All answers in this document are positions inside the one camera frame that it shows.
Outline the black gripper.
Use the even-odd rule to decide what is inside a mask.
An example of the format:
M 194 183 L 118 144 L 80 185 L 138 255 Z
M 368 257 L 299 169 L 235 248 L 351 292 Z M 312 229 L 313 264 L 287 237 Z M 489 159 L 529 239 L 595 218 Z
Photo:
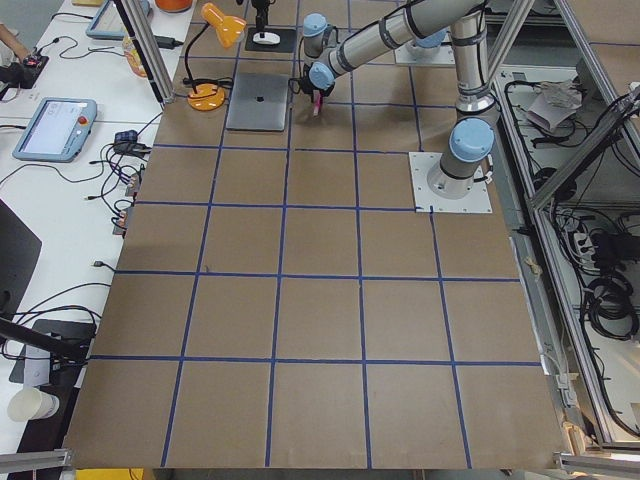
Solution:
M 271 4 L 271 0 L 251 0 L 251 5 L 256 10 L 256 32 L 254 38 L 265 38 Z
M 330 85 L 327 88 L 320 88 L 312 83 L 308 83 L 305 87 L 305 94 L 312 100 L 318 100 L 319 98 L 326 98 L 333 92 L 333 86 Z

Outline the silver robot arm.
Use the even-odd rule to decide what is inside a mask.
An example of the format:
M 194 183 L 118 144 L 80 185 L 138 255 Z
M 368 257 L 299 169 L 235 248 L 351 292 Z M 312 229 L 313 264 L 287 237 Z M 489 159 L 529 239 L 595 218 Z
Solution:
M 499 117 L 490 91 L 484 9 L 482 1 L 408 1 L 344 39 L 323 15 L 308 14 L 301 91 L 324 99 L 343 76 L 352 79 L 354 91 L 351 104 L 330 107 L 326 118 L 298 118 L 296 146 L 365 153 L 442 147 L 439 171 L 454 184 L 466 180 L 492 146 L 462 146 L 459 130 L 492 133 Z M 450 33 L 453 71 L 378 64 L 378 57 L 441 30 Z

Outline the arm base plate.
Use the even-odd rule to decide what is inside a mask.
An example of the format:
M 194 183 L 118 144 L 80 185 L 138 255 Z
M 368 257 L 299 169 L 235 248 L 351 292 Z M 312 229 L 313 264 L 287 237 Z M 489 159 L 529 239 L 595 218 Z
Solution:
M 441 171 L 441 152 L 409 152 L 414 209 L 418 213 L 491 214 L 489 171 L 456 180 Z
M 433 48 L 411 47 L 406 44 L 396 49 L 394 56 L 398 65 L 449 68 L 455 63 L 453 49 L 447 44 Z

